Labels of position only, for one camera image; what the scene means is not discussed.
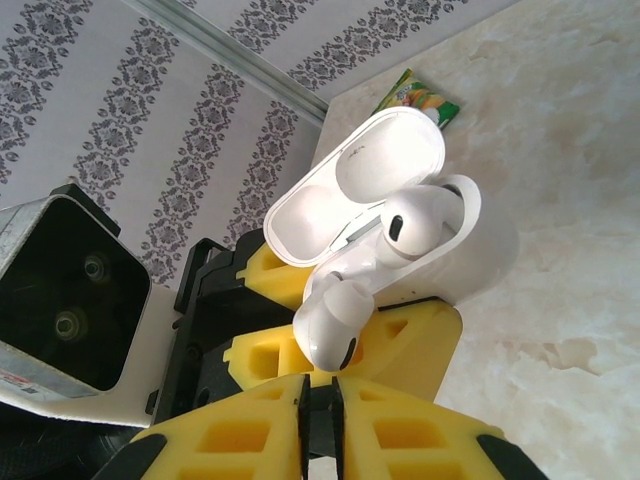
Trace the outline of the white earbud charging case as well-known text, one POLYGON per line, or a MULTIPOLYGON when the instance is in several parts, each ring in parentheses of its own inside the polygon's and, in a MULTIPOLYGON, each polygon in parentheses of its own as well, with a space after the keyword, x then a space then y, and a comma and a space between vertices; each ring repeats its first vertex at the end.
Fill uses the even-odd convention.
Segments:
POLYGON ((313 268, 303 302, 330 274, 364 285, 378 307, 426 298, 454 305, 508 275, 519 253, 514 224, 472 178, 444 174, 445 157, 429 117, 394 107, 367 119, 272 205, 263 225, 269 247, 286 264, 313 268), (423 257, 388 268, 376 256, 382 208, 417 185, 458 194, 462 226, 456 234, 445 228, 423 257))

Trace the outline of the green snack bag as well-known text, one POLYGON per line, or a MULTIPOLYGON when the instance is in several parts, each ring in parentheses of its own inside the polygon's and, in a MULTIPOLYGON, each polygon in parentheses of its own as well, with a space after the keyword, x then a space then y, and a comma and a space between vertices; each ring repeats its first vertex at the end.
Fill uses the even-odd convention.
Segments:
POLYGON ((400 106, 420 110, 440 130, 444 129, 461 110, 459 105, 449 101, 419 80, 410 68, 402 73, 372 114, 400 106))

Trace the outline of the white wireless earbud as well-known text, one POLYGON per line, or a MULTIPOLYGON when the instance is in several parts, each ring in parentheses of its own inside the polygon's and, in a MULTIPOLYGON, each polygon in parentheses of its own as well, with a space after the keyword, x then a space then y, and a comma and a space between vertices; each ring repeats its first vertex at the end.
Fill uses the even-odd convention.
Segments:
POLYGON ((351 361, 374 307, 374 298, 364 285, 330 274, 295 313, 295 340, 315 368, 341 371, 351 361))
POLYGON ((463 200, 447 188, 417 185, 398 190, 381 211, 377 260, 388 268, 404 267, 435 249, 445 228, 456 234, 463 220, 463 200))

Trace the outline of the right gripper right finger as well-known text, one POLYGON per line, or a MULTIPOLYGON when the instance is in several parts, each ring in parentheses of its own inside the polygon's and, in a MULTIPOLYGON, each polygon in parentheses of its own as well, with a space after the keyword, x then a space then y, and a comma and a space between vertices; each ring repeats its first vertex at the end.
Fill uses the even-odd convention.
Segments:
POLYGON ((369 380, 332 388, 338 480, 550 480, 498 427, 369 380))

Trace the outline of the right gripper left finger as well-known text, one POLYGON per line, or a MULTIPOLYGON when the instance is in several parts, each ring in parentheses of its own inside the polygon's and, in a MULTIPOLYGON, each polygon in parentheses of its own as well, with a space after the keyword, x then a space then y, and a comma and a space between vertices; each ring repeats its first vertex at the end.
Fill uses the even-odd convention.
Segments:
POLYGON ((98 480, 308 480, 309 396, 292 374, 158 423, 98 480))

